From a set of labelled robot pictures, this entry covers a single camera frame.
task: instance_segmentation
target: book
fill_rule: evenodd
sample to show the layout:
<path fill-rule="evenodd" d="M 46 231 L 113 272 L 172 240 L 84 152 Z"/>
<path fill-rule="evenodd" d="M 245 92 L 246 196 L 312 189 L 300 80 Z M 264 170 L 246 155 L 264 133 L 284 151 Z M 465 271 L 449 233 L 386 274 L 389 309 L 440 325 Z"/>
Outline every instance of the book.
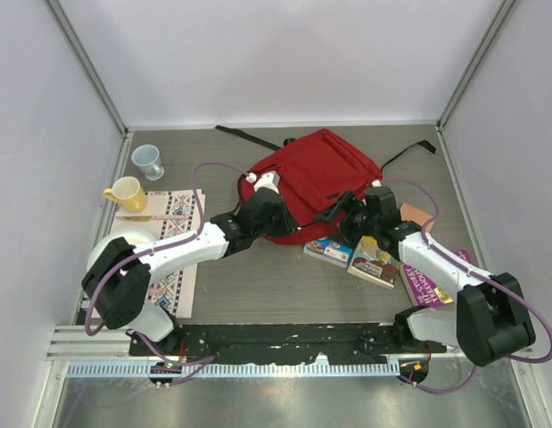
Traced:
<path fill-rule="evenodd" d="M 413 207 L 409 203 L 404 202 L 400 205 L 400 217 L 403 220 L 411 220 L 417 223 L 419 226 L 423 226 L 426 221 L 430 220 L 433 216 L 422 210 L 419 210 L 417 207 Z M 430 223 L 426 227 L 426 232 L 430 233 L 434 226 L 434 222 Z"/>
<path fill-rule="evenodd" d="M 392 289 L 399 274 L 400 262 L 381 250 L 376 240 L 363 236 L 353 252 L 347 272 L 371 283 Z"/>
<path fill-rule="evenodd" d="M 472 263 L 467 250 L 456 251 L 455 254 L 463 261 Z M 415 306 L 437 308 L 451 303 L 452 298 L 425 274 L 410 265 L 402 265 L 402 282 L 407 287 L 408 297 Z"/>
<path fill-rule="evenodd" d="M 303 246 L 303 252 L 316 259 L 321 259 L 346 268 L 349 265 L 353 249 L 329 238 L 311 241 Z"/>

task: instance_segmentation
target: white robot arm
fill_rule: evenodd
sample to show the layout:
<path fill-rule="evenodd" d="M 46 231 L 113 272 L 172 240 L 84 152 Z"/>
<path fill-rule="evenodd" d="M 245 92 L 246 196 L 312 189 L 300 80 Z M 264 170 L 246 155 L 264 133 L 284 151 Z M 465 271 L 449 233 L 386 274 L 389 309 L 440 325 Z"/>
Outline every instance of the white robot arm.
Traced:
<path fill-rule="evenodd" d="M 181 327 L 167 311 L 145 300 L 148 285 L 195 263 L 247 250 L 259 236 L 283 236 L 296 230 L 298 225 L 277 191 L 277 179 L 273 172 L 263 175 L 254 186 L 255 193 L 236 213 L 212 218 L 191 242 L 174 245 L 194 232 L 137 246 L 123 238 L 111 241 L 82 282 L 90 297 L 113 266 L 132 254 L 144 255 L 111 278 L 95 305 L 108 328 L 127 326 L 147 336 L 165 354 L 178 344 Z M 370 186 L 365 203 L 347 192 L 316 220 L 331 223 L 341 212 L 345 212 L 339 225 L 344 241 L 356 245 L 362 235 L 373 236 L 381 249 L 422 271 L 454 300 L 441 308 L 415 307 L 397 314 L 398 342 L 433 341 L 459 347 L 477 366 L 534 343 L 527 310 L 457 268 L 456 263 L 465 262 L 451 251 L 439 244 L 434 251 L 435 241 L 429 234 L 426 243 L 416 223 L 400 219 L 389 187 Z M 522 296 L 519 283 L 509 274 L 492 276 L 472 265 L 468 272 L 491 276 Z"/>

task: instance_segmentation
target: wire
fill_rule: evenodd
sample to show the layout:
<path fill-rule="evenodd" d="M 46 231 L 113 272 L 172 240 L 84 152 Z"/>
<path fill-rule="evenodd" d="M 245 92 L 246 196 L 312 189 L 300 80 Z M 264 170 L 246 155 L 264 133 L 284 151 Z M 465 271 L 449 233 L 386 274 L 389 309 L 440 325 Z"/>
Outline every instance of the wire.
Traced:
<path fill-rule="evenodd" d="M 428 364 L 433 358 L 433 353 L 430 349 L 430 341 L 426 341 L 426 343 L 424 344 L 424 352 L 426 352 L 426 364 Z"/>
<path fill-rule="evenodd" d="M 92 316 L 93 316 L 94 309 L 95 309 L 95 304 L 97 303 L 97 299 L 99 299 L 99 295 L 101 294 L 101 291 L 103 290 L 103 288 L 105 287 L 105 285 L 107 284 L 107 282 L 109 281 L 109 279 L 113 275 L 115 275 L 117 272 L 119 272 L 123 267 L 125 267 L 128 263 L 130 263 L 133 260 L 140 259 L 141 257 L 147 256 L 147 255 L 152 254 L 154 252 L 164 251 L 164 250 L 168 250 L 170 248 L 178 247 L 179 245 L 184 245 L 185 243 L 190 243 L 191 241 L 195 240 L 198 237 L 198 235 L 201 234 L 202 230 L 204 229 L 204 221 L 203 221 L 204 220 L 204 211 L 202 209 L 201 200 L 198 197 L 198 192 L 197 192 L 197 188 L 196 188 L 196 171 L 198 169 L 200 169 L 201 167 L 206 166 L 206 165 L 220 165 L 220 166 L 223 166 L 223 167 L 228 167 L 228 168 L 231 168 L 231 169 L 235 169 L 236 171 L 240 172 L 241 174 L 243 174 L 245 176 L 250 175 L 250 173 L 244 171 L 240 167 L 236 167 L 235 165 L 225 163 L 225 162 L 218 162 L 218 161 L 213 160 L 213 161 L 203 162 L 203 163 L 200 163 L 200 164 L 196 165 L 193 168 L 193 171 L 191 173 L 191 185 L 193 187 L 194 199 L 196 200 L 196 208 L 198 209 L 198 214 L 201 218 L 201 222 L 200 222 L 200 225 L 196 229 L 196 233 L 194 235 L 188 236 L 186 239 L 182 239 L 182 240 L 176 241 L 174 243 L 167 243 L 167 244 L 163 244 L 163 245 L 154 247 L 154 249 L 140 251 L 136 254 L 133 254 L 132 256 L 129 256 L 129 257 L 125 258 L 120 263 L 113 266 L 101 278 L 101 281 L 99 282 L 99 284 L 95 288 L 95 291 L 94 291 L 93 295 L 91 296 L 91 301 L 89 302 L 89 308 L 87 309 L 86 322 L 85 322 L 86 333 L 87 333 L 88 336 L 95 336 L 105 326 L 105 323 L 102 321 L 99 324 L 99 326 L 97 326 L 94 330 L 91 330 L 91 321 L 92 321 Z"/>
<path fill-rule="evenodd" d="M 202 209 L 201 200 L 198 197 L 198 191 L 197 191 L 197 186 L 196 186 L 196 171 L 198 171 L 198 169 L 200 169 L 201 167 L 204 167 L 204 166 L 207 166 L 207 165 L 219 165 L 219 166 L 223 166 L 223 167 L 228 167 L 228 168 L 231 168 L 231 169 L 235 169 L 236 171 L 240 172 L 244 176 L 249 176 L 250 175 L 248 172 L 244 171 L 243 169 L 241 169 L 239 167 L 236 167 L 235 165 L 225 163 L 225 162 L 219 162 L 219 161 L 212 160 L 212 161 L 207 161 L 207 162 L 203 162 L 203 163 L 200 163 L 200 164 L 196 165 L 193 168 L 192 173 L 191 173 L 191 185 L 192 185 L 192 188 L 193 188 L 194 199 L 196 201 L 196 208 L 198 209 L 198 214 L 200 216 L 201 222 L 200 222 L 200 225 L 197 227 L 195 233 L 193 235 L 188 236 L 186 239 L 182 239 L 182 240 L 176 241 L 174 243 L 163 244 L 163 245 L 159 245 L 159 246 L 155 247 L 154 249 L 140 251 L 136 254 L 133 254 L 132 256 L 129 256 L 129 257 L 125 258 L 120 263 L 113 266 L 102 277 L 101 281 L 99 282 L 99 284 L 95 288 L 93 295 L 91 296 L 91 301 L 89 302 L 89 308 L 87 309 L 87 313 L 86 313 L 86 321 L 84 323 L 87 335 L 95 336 L 105 326 L 105 323 L 102 321 L 94 330 L 92 330 L 91 329 L 92 316 L 93 316 L 93 312 L 94 312 L 94 309 L 95 309 L 95 304 L 97 303 L 97 300 L 99 299 L 99 295 L 101 294 L 101 291 L 103 290 L 104 286 L 107 285 L 107 282 L 109 281 L 109 279 L 114 274 L 119 272 L 123 267 L 125 267 L 128 263 L 130 263 L 133 260 L 140 259 L 143 256 L 152 254 L 153 252 L 165 251 L 165 250 L 168 250 L 170 248 L 178 247 L 179 245 L 184 245 L 185 243 L 190 243 L 191 241 L 195 240 L 198 237 L 198 235 L 201 234 L 202 230 L 204 229 L 204 210 Z M 139 332 L 137 332 L 137 334 L 139 335 L 141 340 L 144 342 L 144 344 L 147 346 L 147 348 L 155 356 L 159 357 L 163 361 L 174 364 L 175 366 L 196 366 L 196 365 L 199 365 L 199 364 L 203 364 L 203 366 L 200 369 L 196 370 L 195 372 L 191 373 L 190 375 L 188 375 L 188 376 L 186 376 L 186 377 L 184 377 L 184 378 L 182 378 L 178 381 L 174 381 L 173 383 L 171 383 L 171 385 L 179 385 L 180 383 L 186 382 L 187 380 L 191 379 L 197 373 L 199 373 L 206 365 L 208 365 L 213 359 L 213 357 L 206 357 L 206 358 L 199 359 L 197 361 L 191 361 L 191 362 L 173 361 L 171 359 L 166 358 L 164 355 L 162 355 L 154 347 L 154 345 L 151 343 L 151 341 L 149 341 L 149 339 L 147 339 L 147 337 L 144 334 L 141 334 Z"/>
<path fill-rule="evenodd" d="M 474 366 L 472 369 L 472 372 L 467 377 L 467 379 L 462 383 L 461 385 L 457 386 L 456 388 L 451 388 L 449 390 L 437 390 L 436 388 L 431 388 L 430 386 L 421 385 L 420 383 L 414 383 L 412 382 L 412 375 L 410 377 L 406 377 L 404 375 L 397 376 L 401 381 L 408 383 L 409 385 L 414 386 L 415 388 L 421 390 L 430 392 L 431 394 L 451 394 L 452 392 L 460 391 L 461 389 L 465 388 L 470 384 L 470 382 L 475 378 L 476 373 L 478 372 L 480 368 L 478 366 Z"/>
<path fill-rule="evenodd" d="M 185 342 L 185 340 L 183 339 L 183 340 L 180 342 L 180 354 L 178 354 L 178 361 L 180 361 L 181 359 L 183 359 L 185 356 L 186 356 L 186 342 Z"/>
<path fill-rule="evenodd" d="M 428 239 L 426 228 L 428 227 L 428 225 L 430 225 L 432 222 L 434 222 L 440 215 L 440 206 L 439 206 L 438 202 L 434 199 L 433 195 L 426 188 L 424 188 L 422 185 L 419 185 L 417 182 L 415 182 L 415 181 L 413 181 L 409 178 L 404 178 L 404 177 L 391 178 L 391 179 L 388 179 L 388 180 L 384 180 L 383 184 L 388 184 L 388 183 L 391 183 L 391 182 L 408 183 L 410 185 L 418 187 L 420 190 L 423 191 L 423 193 L 426 196 L 428 196 L 430 201 L 433 203 L 434 215 L 431 218 L 429 218 L 423 224 L 422 229 L 420 231 L 424 242 L 426 244 L 428 244 L 429 248 L 433 249 L 434 252 L 436 252 L 438 255 L 443 257 L 446 261 L 450 262 L 451 264 L 453 264 L 454 266 L 456 266 L 460 270 L 466 272 L 468 275 L 473 276 L 474 278 L 491 285 L 492 287 L 496 288 L 500 292 L 503 292 L 507 296 L 509 296 L 512 299 L 514 299 L 515 301 L 517 301 L 524 308 L 529 310 L 540 321 L 540 323 L 543 325 L 543 327 L 545 328 L 545 331 L 548 335 L 549 342 L 550 342 L 549 352 L 545 356 L 540 357 L 540 358 L 525 358 L 525 357 L 517 357 L 515 355 L 510 355 L 509 358 L 511 358 L 515 361 L 521 361 L 521 362 L 530 363 L 530 364 L 540 364 L 540 363 L 546 363 L 546 362 L 550 361 L 552 359 L 552 327 L 549 324 L 549 322 L 547 321 L 547 319 L 545 319 L 545 317 L 537 310 L 537 308 L 535 308 L 535 306 L 533 306 L 529 301 L 525 300 L 523 297 L 517 295 L 516 293 L 512 292 L 511 290 L 508 290 L 502 284 L 494 281 L 493 279 L 491 279 L 491 278 L 489 278 L 485 275 L 479 274 L 475 271 L 470 271 L 467 266 L 465 266 L 464 264 L 462 264 L 461 262 L 459 262 L 457 260 L 454 260 L 454 258 L 450 257 L 441 247 L 439 247 L 435 243 L 431 243 L 430 240 Z M 430 387 L 423 386 L 423 385 L 416 385 L 416 387 L 418 389 L 422 390 L 422 391 L 431 392 L 433 394 L 444 394 L 444 393 L 451 393 L 451 392 L 459 391 L 462 388 L 466 387 L 474 379 L 474 376 L 475 376 L 477 371 L 478 371 L 478 367 L 474 366 L 474 369 L 472 370 L 472 373 L 468 376 L 468 378 L 464 381 L 464 383 L 462 383 L 461 385 L 459 385 L 456 388 L 452 388 L 451 390 L 436 390 L 434 388 L 430 388 Z M 401 378 L 403 380 L 405 380 L 405 382 L 408 381 L 408 378 L 405 378 L 404 376 L 401 376 Z"/>

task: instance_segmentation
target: gray table surface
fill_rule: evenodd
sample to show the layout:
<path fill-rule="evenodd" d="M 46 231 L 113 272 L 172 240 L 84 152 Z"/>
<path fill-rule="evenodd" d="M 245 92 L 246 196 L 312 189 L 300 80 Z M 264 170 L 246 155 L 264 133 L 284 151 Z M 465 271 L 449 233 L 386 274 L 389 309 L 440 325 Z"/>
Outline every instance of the gray table surface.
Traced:
<path fill-rule="evenodd" d="M 464 218 L 434 126 L 375 126 L 331 128 L 366 153 L 378 165 L 408 145 L 426 139 L 435 155 L 414 147 L 384 171 L 385 178 L 410 177 L 432 191 L 441 205 L 433 235 L 451 250 L 473 255 Z M 247 129 L 255 136 L 281 144 L 317 128 Z M 125 175 L 138 177 L 145 190 L 190 188 L 194 165 L 226 161 L 250 168 L 271 151 L 215 129 L 135 132 L 132 150 L 154 144 L 161 150 L 165 175 L 148 181 L 129 160 Z M 205 216 L 231 210 L 237 202 L 238 174 L 222 167 L 201 169 L 197 183 L 206 194 Z M 433 213 L 429 200 L 405 184 L 393 184 L 399 203 L 409 202 Z M 201 263 L 194 295 L 194 323 L 312 323 L 391 322 L 412 306 L 403 283 L 393 290 L 370 284 L 340 267 L 302 253 L 301 246 L 276 245 L 259 239 L 252 248 L 226 259 Z"/>

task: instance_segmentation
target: backpack strap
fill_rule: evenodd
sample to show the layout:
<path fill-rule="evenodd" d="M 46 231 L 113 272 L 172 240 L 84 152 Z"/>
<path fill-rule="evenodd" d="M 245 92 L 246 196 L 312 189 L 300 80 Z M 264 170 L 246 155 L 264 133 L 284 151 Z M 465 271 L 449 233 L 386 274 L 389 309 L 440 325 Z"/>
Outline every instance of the backpack strap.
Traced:
<path fill-rule="evenodd" d="M 398 154 L 395 154 L 394 156 L 392 156 L 390 159 L 388 159 L 382 166 L 381 166 L 381 172 L 383 172 L 383 169 L 384 167 L 386 167 L 389 163 L 392 163 L 394 162 L 395 160 L 397 160 L 400 156 L 402 156 L 404 154 L 404 152 L 406 150 L 408 150 L 409 148 L 411 147 L 414 147 L 415 145 L 420 145 L 421 147 L 424 147 L 428 152 L 432 153 L 432 154 L 435 154 L 436 153 L 436 147 L 434 147 L 432 144 L 430 144 L 429 141 L 426 141 L 426 140 L 422 140 L 422 141 L 419 141 L 418 143 L 412 143 L 409 147 L 407 147 L 406 149 L 404 149 L 402 152 L 399 152 Z"/>
<path fill-rule="evenodd" d="M 239 136 L 244 140 L 252 141 L 253 143 L 259 144 L 262 147 L 266 147 L 267 149 L 273 150 L 274 152 L 281 149 L 279 145 L 272 144 L 266 140 L 257 138 L 256 136 L 251 136 L 250 134 L 243 132 L 241 129 L 227 128 L 227 127 L 223 127 L 222 125 L 217 125 L 214 127 L 214 129 L 217 129 L 218 131 L 226 132 L 228 134 L 232 134 L 233 136 Z"/>

